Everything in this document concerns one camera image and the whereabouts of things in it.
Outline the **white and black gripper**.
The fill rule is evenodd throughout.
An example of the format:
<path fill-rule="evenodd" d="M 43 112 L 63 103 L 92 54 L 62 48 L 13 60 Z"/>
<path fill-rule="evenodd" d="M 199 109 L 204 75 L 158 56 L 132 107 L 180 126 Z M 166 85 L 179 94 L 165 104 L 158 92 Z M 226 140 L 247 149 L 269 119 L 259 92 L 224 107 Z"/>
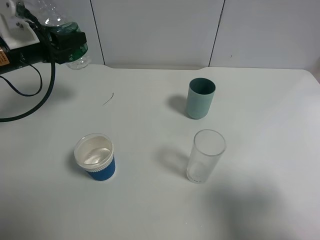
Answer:
<path fill-rule="evenodd" d="M 0 2 L 0 37 L 10 50 L 40 42 L 54 20 L 52 0 L 2 0 Z M 84 32 L 49 32 L 55 64 L 71 63 L 84 55 Z"/>

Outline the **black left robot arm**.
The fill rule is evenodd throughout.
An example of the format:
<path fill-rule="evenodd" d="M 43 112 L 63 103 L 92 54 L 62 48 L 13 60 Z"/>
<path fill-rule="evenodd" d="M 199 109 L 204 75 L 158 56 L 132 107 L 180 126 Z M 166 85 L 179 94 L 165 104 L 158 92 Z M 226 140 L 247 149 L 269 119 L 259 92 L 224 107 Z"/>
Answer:
<path fill-rule="evenodd" d="M 50 63 L 47 35 L 56 64 L 73 70 L 90 63 L 86 34 L 52 0 L 0 2 L 0 72 Z"/>

